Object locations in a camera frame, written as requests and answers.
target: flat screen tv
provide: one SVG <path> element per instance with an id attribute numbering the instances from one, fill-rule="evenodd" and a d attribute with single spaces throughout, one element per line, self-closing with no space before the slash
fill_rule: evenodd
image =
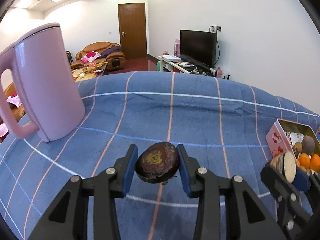
<path id="1" fill-rule="evenodd" d="M 180 57 L 206 68 L 213 68 L 216 56 L 217 34 L 201 31 L 180 31 Z"/>

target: wall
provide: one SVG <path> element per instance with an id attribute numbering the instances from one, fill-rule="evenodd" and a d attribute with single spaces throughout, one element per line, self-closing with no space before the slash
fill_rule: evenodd
<path id="1" fill-rule="evenodd" d="M 148 0 L 70 0 L 45 12 L 45 21 L 60 23 L 66 50 L 74 57 L 85 46 L 97 41 L 120 44 L 118 4 L 136 2 L 146 3 L 149 52 Z"/>
<path id="2" fill-rule="evenodd" d="M 320 113 L 320 35 L 298 0 L 148 0 L 148 12 L 151 55 L 173 53 L 181 29 L 220 25 L 217 66 Z"/>
<path id="3" fill-rule="evenodd" d="M 42 12 L 21 8 L 9 9 L 0 22 L 0 51 L 23 34 L 42 24 L 44 24 Z M 3 89 L 6 89 L 12 82 L 11 71 L 5 70 L 1 76 Z"/>

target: mug handle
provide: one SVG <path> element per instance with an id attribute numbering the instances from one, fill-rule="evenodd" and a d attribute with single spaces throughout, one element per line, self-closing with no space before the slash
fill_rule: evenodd
<path id="1" fill-rule="evenodd" d="M 12 63 L 15 59 L 14 46 L 10 45 L 0 54 L 0 76 L 6 69 L 12 70 Z M 23 126 L 18 125 L 14 118 L 7 99 L 4 97 L 4 91 L 0 85 L 0 116 L 7 125 L 8 130 L 14 133 L 18 138 L 23 139 L 39 130 L 39 127 L 32 121 Z"/>

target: purple cloth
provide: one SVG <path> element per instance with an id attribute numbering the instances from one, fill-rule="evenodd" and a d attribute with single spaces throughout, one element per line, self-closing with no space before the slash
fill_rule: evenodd
<path id="1" fill-rule="evenodd" d="M 101 56 L 99 58 L 106 58 L 113 52 L 122 51 L 121 46 L 112 46 L 109 49 L 105 49 L 103 52 L 101 52 Z"/>

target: brown leather sofa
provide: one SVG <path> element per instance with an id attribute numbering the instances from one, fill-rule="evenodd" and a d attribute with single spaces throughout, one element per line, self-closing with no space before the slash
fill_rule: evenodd
<path id="1" fill-rule="evenodd" d="M 16 88 L 13 83 L 9 85 L 9 87 L 4 91 L 4 97 L 7 99 L 12 94 L 16 93 Z M 18 121 L 25 115 L 24 107 L 21 105 L 19 108 L 15 107 L 11 110 L 14 118 Z"/>
<path id="2" fill-rule="evenodd" d="M 81 68 L 84 66 L 88 66 L 89 63 L 83 63 L 80 59 L 85 56 L 88 52 L 90 51 L 95 51 L 98 53 L 102 53 L 105 49 L 109 49 L 113 46 L 120 46 L 117 43 L 111 43 L 108 41 L 100 41 L 100 42 L 95 42 L 92 43 L 85 48 L 83 48 L 82 51 L 78 52 L 76 54 L 76 62 L 70 65 L 70 67 L 73 68 Z M 125 55 L 122 51 L 118 52 L 113 52 L 110 55 L 108 55 L 106 58 L 99 58 L 94 60 L 95 63 L 100 63 L 100 62 L 108 62 L 108 70 L 115 70 L 115 69 L 120 69 L 121 65 L 125 62 Z"/>

